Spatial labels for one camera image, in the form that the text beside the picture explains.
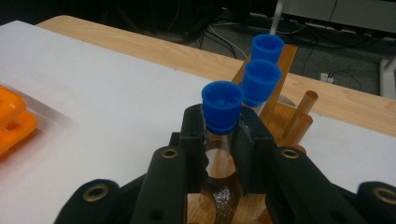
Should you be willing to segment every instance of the brass ring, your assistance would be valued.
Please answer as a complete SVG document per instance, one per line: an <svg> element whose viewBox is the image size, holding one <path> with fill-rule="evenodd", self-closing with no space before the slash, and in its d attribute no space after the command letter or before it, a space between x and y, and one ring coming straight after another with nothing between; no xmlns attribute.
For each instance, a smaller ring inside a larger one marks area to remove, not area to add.
<svg viewBox="0 0 396 224"><path fill-rule="evenodd" d="M108 186L105 184L97 184L86 189L82 198L88 203L93 203L103 199L107 194Z"/></svg>
<svg viewBox="0 0 396 224"><path fill-rule="evenodd" d="M293 160L300 157L300 155L297 152L295 152L292 149L288 149L288 148L283 148L280 151L280 154L282 154L282 156L284 156L284 157L286 157L288 159L293 159Z"/></svg>
<svg viewBox="0 0 396 224"><path fill-rule="evenodd" d="M396 204L396 192L390 189L375 188L373 189L373 194L375 195L375 197L377 197L379 200L385 203Z"/></svg>
<svg viewBox="0 0 396 224"><path fill-rule="evenodd" d="M178 151L173 148L168 148L164 150L161 155L166 159L172 159L178 155Z"/></svg>

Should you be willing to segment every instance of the table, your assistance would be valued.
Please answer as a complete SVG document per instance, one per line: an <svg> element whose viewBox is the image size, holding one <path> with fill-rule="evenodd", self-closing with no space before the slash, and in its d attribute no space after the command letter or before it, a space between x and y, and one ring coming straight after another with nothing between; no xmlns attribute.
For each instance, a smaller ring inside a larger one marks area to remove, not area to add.
<svg viewBox="0 0 396 224"><path fill-rule="evenodd" d="M241 61L217 54L66 16L44 21L38 26L87 43L211 80L231 80L242 64ZM396 136L394 101L292 74L289 74L282 94L290 98L295 104L298 104L307 90L316 91L319 94L319 101L314 107L315 112L379 133ZM262 198L254 198L254 200L256 201L246 200L242 201L242 203L247 205L245 206L246 208L251 204L263 204ZM244 211L240 211L239 214L245 217L252 215L252 213Z"/></svg>

